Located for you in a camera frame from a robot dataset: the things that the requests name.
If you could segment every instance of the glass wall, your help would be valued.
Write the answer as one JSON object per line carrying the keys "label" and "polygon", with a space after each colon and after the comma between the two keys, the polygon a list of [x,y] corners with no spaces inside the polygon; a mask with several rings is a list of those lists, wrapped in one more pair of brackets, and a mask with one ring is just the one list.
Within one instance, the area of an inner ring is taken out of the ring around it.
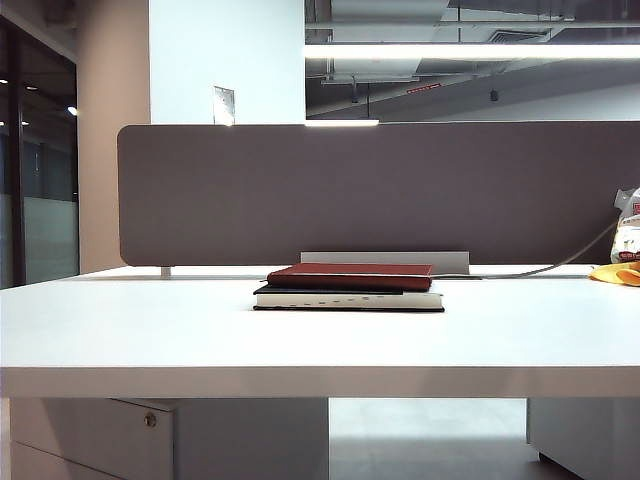
{"label": "glass wall", "polygon": [[13,284],[11,266],[11,180],[9,172],[9,88],[7,36],[0,28],[0,288]]}
{"label": "glass wall", "polygon": [[[0,115],[10,102],[21,114],[20,128],[12,130],[17,135],[8,135],[8,115],[0,128],[6,288],[78,273],[76,82],[70,61],[7,22],[0,28],[8,38],[3,48],[16,59],[9,64],[18,70],[4,62],[2,71],[20,85],[13,95],[0,85],[6,91],[0,90]],[[19,146],[10,148],[11,142]],[[16,225],[20,238],[11,237]]]}

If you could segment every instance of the cable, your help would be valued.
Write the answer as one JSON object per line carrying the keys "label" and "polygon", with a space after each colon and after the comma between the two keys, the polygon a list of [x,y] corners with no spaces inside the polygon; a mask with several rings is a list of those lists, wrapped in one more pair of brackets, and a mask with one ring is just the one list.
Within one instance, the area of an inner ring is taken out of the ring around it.
{"label": "cable", "polygon": [[605,230],[603,230],[600,234],[598,234],[598,236],[596,238],[591,240],[586,246],[584,246],[583,248],[578,250],[576,253],[574,253],[573,255],[571,255],[568,258],[565,258],[561,262],[556,263],[554,265],[551,265],[549,267],[538,268],[537,270],[531,270],[529,272],[503,273],[503,274],[494,274],[494,275],[469,275],[469,274],[464,274],[464,273],[461,273],[461,274],[443,273],[443,274],[431,275],[431,278],[438,279],[438,280],[460,280],[460,279],[496,280],[496,279],[507,279],[507,278],[524,278],[524,277],[529,277],[531,275],[535,275],[536,273],[547,272],[549,270],[553,270],[554,268],[558,268],[558,267],[561,267],[563,265],[566,265],[567,263],[570,263],[573,260],[575,260],[576,258],[578,258],[580,255],[582,255],[587,250],[589,250],[591,247],[593,247],[602,237],[604,237],[607,233],[609,233],[611,230],[613,230],[613,228],[616,225],[618,225],[618,220],[616,220],[611,225],[609,225]]}

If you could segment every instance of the recessed light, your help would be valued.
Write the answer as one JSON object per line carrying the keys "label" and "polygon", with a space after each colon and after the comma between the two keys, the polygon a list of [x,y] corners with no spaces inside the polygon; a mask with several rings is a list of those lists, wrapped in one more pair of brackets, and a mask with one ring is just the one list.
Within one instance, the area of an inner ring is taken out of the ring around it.
{"label": "recessed light", "polygon": [[375,127],[380,123],[378,119],[362,120],[305,120],[307,127]]}
{"label": "recessed light", "polygon": [[395,44],[323,44],[305,45],[307,58],[338,59],[437,59],[437,60],[514,60],[539,59],[611,59],[640,58],[640,44],[486,44],[486,43],[395,43]]}

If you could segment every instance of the desk partition panel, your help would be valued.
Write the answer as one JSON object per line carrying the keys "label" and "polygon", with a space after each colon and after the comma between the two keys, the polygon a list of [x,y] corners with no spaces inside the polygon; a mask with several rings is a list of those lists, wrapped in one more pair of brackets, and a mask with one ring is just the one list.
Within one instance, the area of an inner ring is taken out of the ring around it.
{"label": "desk partition panel", "polygon": [[[636,122],[128,126],[120,250],[130,265],[438,250],[552,263],[615,220],[639,150]],[[611,238],[579,260],[607,262]]]}

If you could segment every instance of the gray floor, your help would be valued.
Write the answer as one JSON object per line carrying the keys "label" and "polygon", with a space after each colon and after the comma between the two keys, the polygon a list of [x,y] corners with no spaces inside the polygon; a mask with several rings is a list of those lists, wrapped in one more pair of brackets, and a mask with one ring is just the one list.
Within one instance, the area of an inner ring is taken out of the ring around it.
{"label": "gray floor", "polygon": [[577,480],[526,444],[525,400],[331,399],[331,480]]}

